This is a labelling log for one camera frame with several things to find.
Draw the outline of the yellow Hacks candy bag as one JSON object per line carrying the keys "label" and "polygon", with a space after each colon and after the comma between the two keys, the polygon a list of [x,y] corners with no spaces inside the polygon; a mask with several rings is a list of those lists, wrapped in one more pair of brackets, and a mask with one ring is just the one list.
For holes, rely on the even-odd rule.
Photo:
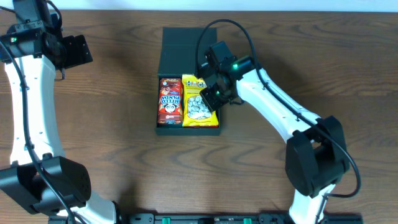
{"label": "yellow Hacks candy bag", "polygon": [[182,75],[183,84],[183,124],[184,128],[218,127],[216,112],[206,106],[200,92],[206,83],[194,75]]}

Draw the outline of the red Hello Panda box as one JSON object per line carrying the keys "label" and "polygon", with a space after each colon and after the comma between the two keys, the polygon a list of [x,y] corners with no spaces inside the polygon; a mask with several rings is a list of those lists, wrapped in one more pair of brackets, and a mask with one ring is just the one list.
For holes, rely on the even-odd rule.
{"label": "red Hello Panda box", "polygon": [[159,124],[182,124],[183,85],[180,78],[163,78],[160,81],[158,118]]}

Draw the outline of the black gift box with lid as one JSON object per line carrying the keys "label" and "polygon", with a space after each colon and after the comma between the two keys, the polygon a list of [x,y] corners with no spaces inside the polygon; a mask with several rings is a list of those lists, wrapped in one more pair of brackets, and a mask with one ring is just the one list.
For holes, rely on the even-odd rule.
{"label": "black gift box with lid", "polygon": [[[160,53],[158,81],[163,78],[182,78],[183,74],[195,73],[195,49],[199,46],[199,62],[205,63],[204,52],[217,41],[215,28],[204,30],[198,27],[164,27]],[[158,136],[218,136],[221,126],[215,128],[158,128]]]}

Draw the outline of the teal cookies box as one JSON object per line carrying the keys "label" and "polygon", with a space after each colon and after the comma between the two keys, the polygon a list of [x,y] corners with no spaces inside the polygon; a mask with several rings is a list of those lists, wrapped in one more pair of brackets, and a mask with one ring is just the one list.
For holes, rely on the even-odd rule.
{"label": "teal cookies box", "polygon": [[182,123],[181,124],[157,124],[158,128],[168,128],[168,129],[172,129],[172,128],[183,128]]}

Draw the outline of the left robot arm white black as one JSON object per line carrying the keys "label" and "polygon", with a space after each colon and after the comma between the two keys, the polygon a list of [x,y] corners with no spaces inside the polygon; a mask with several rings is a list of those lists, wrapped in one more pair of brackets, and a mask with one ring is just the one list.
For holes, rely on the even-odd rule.
{"label": "left robot arm white black", "polygon": [[92,191],[85,166],[67,159],[54,103],[57,70],[92,61],[85,38],[40,22],[14,25],[1,37],[12,94],[14,140],[1,190],[26,212],[65,223],[117,223],[116,204]]}

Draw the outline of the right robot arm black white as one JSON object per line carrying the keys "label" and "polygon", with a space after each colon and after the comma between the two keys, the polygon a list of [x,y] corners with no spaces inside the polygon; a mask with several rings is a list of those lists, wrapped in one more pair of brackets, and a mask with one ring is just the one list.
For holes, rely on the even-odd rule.
{"label": "right robot arm black white", "polygon": [[224,42],[205,50],[206,63],[198,76],[207,87],[201,92],[209,110],[240,98],[253,106],[286,143],[285,172],[295,188],[289,216],[294,223],[320,223],[326,199],[349,170],[341,123],[321,118],[284,93],[250,56],[237,58]]}

